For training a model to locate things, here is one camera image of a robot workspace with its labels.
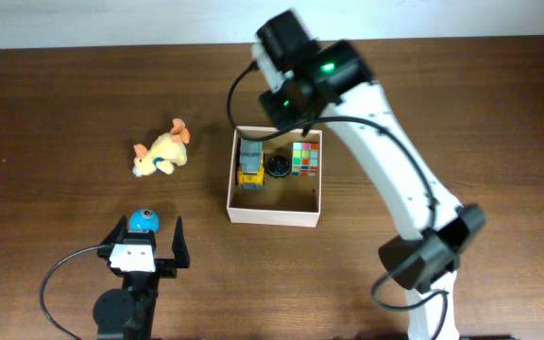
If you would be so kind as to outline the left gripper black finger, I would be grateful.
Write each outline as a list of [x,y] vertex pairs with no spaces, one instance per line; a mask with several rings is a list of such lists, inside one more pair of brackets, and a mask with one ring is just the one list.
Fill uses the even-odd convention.
[[122,241],[126,229],[127,229],[127,217],[123,215],[115,227],[108,233],[108,235],[100,243],[101,246],[110,246]]
[[174,229],[174,237],[172,242],[172,251],[176,268],[189,268],[191,258],[184,237],[182,218],[179,216]]

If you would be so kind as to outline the yellow plush dog toy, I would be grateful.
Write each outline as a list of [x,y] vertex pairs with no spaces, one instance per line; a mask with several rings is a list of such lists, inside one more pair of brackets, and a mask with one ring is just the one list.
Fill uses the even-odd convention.
[[183,166],[188,161],[186,145],[189,142],[190,132],[185,122],[175,118],[172,129],[160,135],[152,146],[149,148],[143,144],[133,146],[135,152],[133,175],[139,178],[156,172],[173,174],[176,166]]

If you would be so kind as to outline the yellow grey toy truck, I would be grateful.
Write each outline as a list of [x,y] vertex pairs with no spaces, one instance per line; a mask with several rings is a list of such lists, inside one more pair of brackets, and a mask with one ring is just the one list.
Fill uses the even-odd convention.
[[236,183],[244,190],[264,188],[264,149],[262,142],[240,140]]

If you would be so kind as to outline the multicolour puzzle cube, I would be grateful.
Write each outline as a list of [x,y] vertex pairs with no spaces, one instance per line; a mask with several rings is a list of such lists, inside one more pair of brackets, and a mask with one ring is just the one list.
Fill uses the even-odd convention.
[[293,143],[291,174],[299,177],[315,177],[319,173],[319,143]]

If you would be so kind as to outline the small black round cap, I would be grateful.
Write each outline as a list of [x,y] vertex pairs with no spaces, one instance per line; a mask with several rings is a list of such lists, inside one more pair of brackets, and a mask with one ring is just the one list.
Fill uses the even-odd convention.
[[271,157],[266,166],[267,173],[275,179],[287,177],[291,173],[291,170],[291,163],[281,155]]

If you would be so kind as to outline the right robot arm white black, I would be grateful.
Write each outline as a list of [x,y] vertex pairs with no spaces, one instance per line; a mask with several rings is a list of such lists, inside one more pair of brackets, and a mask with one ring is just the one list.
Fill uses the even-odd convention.
[[392,112],[384,89],[352,43],[320,46],[290,9],[256,32],[254,65],[269,89],[264,111],[279,133],[327,125],[368,175],[390,211],[397,236],[379,249],[385,269],[371,289],[382,308],[383,284],[405,291],[411,339],[457,339],[453,288],[460,256],[485,223],[434,175]]

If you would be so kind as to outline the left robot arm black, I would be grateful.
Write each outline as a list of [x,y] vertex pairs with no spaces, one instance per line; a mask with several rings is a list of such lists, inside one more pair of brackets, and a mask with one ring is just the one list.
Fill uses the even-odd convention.
[[93,306],[93,320],[99,339],[143,340],[152,333],[159,283],[174,279],[190,266],[182,220],[174,229],[172,258],[155,256],[160,218],[149,209],[122,216],[103,239],[97,256],[121,278],[120,288],[103,293]]

